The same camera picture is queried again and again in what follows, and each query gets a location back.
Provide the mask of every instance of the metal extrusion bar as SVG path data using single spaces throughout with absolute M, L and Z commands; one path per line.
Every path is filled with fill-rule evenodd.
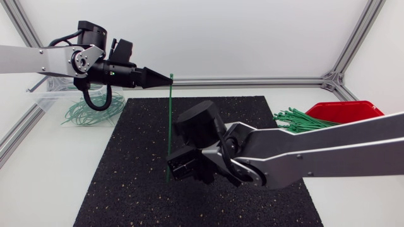
M 27 47 L 41 47 L 42 43 L 29 22 L 20 2 L 18 0 L 0 0 L 0 2 Z M 38 105 L 32 105 L 5 137 L 1 139 L 0 168 L 44 114 L 45 112 Z
M 176 79 L 175 89 L 219 89 L 219 88 L 320 88 L 322 78 L 198 78 Z M 148 88 L 164 90 L 169 87 Z
M 345 86 L 335 86 L 334 95 L 341 101 L 358 101 L 359 99 Z
M 376 20 L 385 1 L 386 0 L 368 1 L 365 10 L 362 12 L 362 15 L 359 18 L 355 29 L 353 30 L 332 71 L 337 73 L 344 73 L 347 70 L 356 52 L 359 50 L 360 45 L 364 41 L 367 33 Z
M 18 0 L 0 0 L 27 47 L 43 47 Z
M 0 141 L 0 168 L 44 114 L 39 106 L 33 105 Z

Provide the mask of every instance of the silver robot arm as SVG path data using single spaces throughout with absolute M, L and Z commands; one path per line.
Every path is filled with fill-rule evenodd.
M 78 37 L 78 43 L 69 39 Z M 56 47 L 60 42 L 69 44 Z M 47 76 L 74 78 L 74 85 L 83 92 L 84 99 L 94 110 L 106 110 L 112 99 L 111 86 L 151 88 L 167 86 L 172 80 L 147 67 L 138 68 L 129 61 L 133 44 L 121 39 L 112 42 L 107 60 L 105 45 L 107 31 L 88 21 L 79 21 L 74 34 L 53 40 L 48 47 L 10 47 L 0 45 L 0 73 L 40 73 Z M 101 107 L 95 106 L 88 90 L 91 84 L 107 85 L 107 98 Z
M 214 112 L 214 105 L 209 108 Z M 217 117 L 215 113 L 207 118 Z M 216 137 L 217 141 L 212 139 L 205 144 L 199 142 L 204 133 L 198 132 L 199 138 L 193 137 L 187 127 L 215 134 L 210 125 L 212 121 L 207 120 L 205 125 L 197 127 L 189 123 L 189 119 L 187 126 L 181 121 L 177 130 L 186 138 L 189 146 L 167 157 L 176 179 L 193 176 L 210 183 L 213 173 L 219 173 L 235 185 L 247 182 L 280 189 L 302 177 L 404 174 L 404 113 L 299 134 L 284 129 L 255 129 L 236 122 L 223 126 L 223 139 Z M 212 142 L 208 147 L 201 147 Z M 226 164 L 224 153 L 227 153 L 224 156 L 229 156 L 233 167 L 229 168 L 229 164 Z

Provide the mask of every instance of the white table surface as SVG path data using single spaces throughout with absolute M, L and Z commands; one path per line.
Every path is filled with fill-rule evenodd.
M 126 98 L 168 90 L 125 91 Z M 273 113 L 338 101 L 318 88 L 174 90 L 183 96 L 264 95 Z M 0 169 L 0 226 L 72 226 L 113 127 L 61 127 L 45 114 Z M 404 177 L 305 178 L 325 226 L 404 226 Z

